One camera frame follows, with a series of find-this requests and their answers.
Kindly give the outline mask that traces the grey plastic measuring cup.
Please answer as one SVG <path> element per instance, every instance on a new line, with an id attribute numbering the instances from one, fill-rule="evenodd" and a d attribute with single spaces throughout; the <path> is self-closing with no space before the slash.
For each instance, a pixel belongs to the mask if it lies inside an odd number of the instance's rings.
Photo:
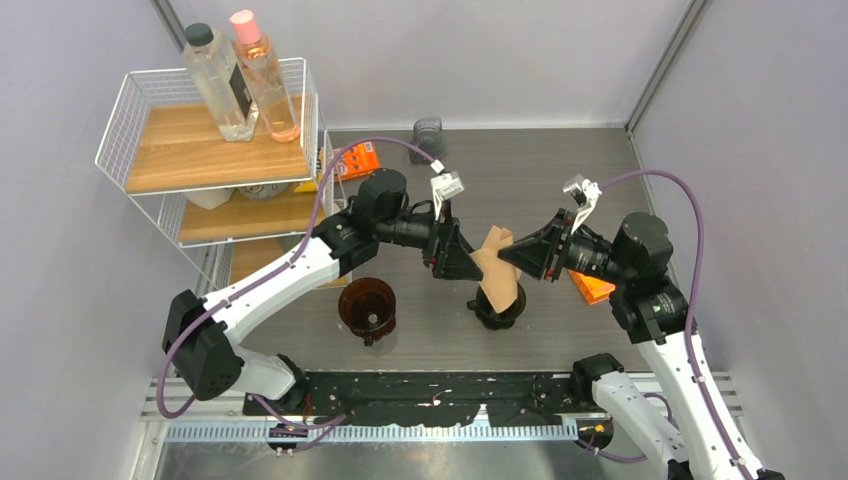
<path id="1" fill-rule="evenodd" d="M 417 120 L 413 125 L 411 144 L 435 159 L 443 158 L 447 146 L 443 137 L 442 119 L 425 117 Z"/>

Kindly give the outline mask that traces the pink bottle pink cap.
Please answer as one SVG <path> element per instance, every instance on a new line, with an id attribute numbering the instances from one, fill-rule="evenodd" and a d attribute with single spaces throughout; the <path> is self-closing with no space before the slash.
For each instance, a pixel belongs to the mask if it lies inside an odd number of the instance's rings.
<path id="1" fill-rule="evenodd" d="M 271 138 L 279 143 L 296 140 L 300 123 L 270 38 L 251 10 L 233 13 L 229 22 L 241 71 Z"/>

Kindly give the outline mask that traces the small orange box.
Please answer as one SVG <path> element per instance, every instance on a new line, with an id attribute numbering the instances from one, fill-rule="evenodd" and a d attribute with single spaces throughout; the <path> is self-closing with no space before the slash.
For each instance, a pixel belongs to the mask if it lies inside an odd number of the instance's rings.
<path id="1" fill-rule="evenodd" d="M 340 182 L 369 176 L 381 167 L 378 152 L 373 142 L 361 142 L 344 152 L 336 164 Z"/>

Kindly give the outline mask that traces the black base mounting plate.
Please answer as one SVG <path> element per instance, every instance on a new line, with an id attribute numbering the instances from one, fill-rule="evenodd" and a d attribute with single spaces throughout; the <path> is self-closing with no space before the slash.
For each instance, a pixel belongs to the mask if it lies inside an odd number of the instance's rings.
<path id="1" fill-rule="evenodd" d="M 278 414 L 350 426 L 452 427 L 471 424 L 481 408 L 489 424 L 552 426 L 564 414 L 601 409 L 580 401 L 569 376 L 551 372 L 320 372 L 296 383 Z"/>

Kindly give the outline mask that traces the white jug on shelf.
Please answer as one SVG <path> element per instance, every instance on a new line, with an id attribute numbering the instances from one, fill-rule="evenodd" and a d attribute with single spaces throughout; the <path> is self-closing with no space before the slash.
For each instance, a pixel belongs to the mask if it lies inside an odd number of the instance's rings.
<path id="1" fill-rule="evenodd" d="M 234 188 L 218 188 L 187 191 L 184 196 L 191 204 L 199 208 L 213 210 L 228 202 L 233 193 Z"/>

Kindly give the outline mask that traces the brown paper coffee filter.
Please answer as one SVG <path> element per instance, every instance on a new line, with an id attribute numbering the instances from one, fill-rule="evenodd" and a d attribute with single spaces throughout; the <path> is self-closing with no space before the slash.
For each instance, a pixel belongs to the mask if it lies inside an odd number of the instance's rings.
<path id="1" fill-rule="evenodd" d="M 471 254 L 484 274 L 480 287 L 497 314 L 508 310 L 518 299 L 521 271 L 498 258 L 498 250 L 512 243 L 509 229 L 492 226 L 481 247 Z"/>

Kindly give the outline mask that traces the orange Scrub Daddy sponge package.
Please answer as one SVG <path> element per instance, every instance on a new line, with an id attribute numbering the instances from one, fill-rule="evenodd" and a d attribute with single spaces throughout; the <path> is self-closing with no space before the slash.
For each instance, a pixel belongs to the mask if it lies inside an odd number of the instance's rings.
<path id="1" fill-rule="evenodd" d="M 569 271 L 577 289 L 589 305 L 595 305 L 607 301 L 615 290 L 612 283 L 599 280 L 576 271 Z"/>

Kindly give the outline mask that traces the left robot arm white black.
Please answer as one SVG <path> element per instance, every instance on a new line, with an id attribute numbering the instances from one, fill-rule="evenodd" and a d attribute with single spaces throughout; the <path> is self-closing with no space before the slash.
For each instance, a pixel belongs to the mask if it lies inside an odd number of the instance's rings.
<path id="1" fill-rule="evenodd" d="M 345 209 L 323 219 L 292 251 L 203 298 L 190 290 L 178 294 L 163 349 L 194 399 L 237 390 L 265 397 L 284 414 L 298 412 L 307 389 L 293 369 L 279 356 L 242 348 L 242 342 L 294 300 L 375 258 L 383 243 L 420 250 L 437 279 L 482 280 L 471 246 L 450 215 L 450 199 L 464 189 L 459 175 L 442 173 L 430 184 L 431 209 L 415 213 L 406 203 L 405 176 L 380 169 Z"/>

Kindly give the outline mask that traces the brown plastic coffee dripper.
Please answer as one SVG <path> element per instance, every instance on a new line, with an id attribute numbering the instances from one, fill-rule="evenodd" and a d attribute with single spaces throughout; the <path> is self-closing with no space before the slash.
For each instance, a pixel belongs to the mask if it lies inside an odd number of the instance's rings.
<path id="1" fill-rule="evenodd" d="M 365 347 L 373 347 L 396 328 L 396 296 L 391 286 L 379 278 L 359 278 L 341 292 L 338 313 Z"/>

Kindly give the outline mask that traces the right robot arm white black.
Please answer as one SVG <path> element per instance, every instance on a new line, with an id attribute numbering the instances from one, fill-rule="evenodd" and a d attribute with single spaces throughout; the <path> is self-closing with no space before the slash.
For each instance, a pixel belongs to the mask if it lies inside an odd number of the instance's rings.
<path id="1" fill-rule="evenodd" d="M 733 422 L 705 359 L 690 305 L 667 274 L 673 246 L 658 217 L 627 215 L 613 241 L 559 210 L 542 229 L 501 249 L 500 259 L 539 280 L 564 269 L 614 285 L 612 315 L 648 363 L 668 404 L 665 417 L 609 353 L 572 367 L 574 403 L 611 415 L 662 479 L 780 479 Z"/>

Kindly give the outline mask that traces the clear bottle black cap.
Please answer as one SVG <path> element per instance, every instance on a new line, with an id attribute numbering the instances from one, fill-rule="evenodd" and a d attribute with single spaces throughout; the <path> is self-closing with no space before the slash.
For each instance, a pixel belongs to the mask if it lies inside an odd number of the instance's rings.
<path id="1" fill-rule="evenodd" d="M 229 37 L 206 23 L 184 29 L 184 66 L 228 142 L 248 142 L 255 133 L 258 110 Z"/>

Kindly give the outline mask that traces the round tin on shelf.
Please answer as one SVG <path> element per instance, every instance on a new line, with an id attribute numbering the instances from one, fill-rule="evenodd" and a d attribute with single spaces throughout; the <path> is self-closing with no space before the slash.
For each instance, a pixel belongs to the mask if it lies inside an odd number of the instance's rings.
<path id="1" fill-rule="evenodd" d="M 278 197 L 289 189 L 288 183 L 271 183 L 239 187 L 239 192 L 251 201 L 264 202 Z"/>

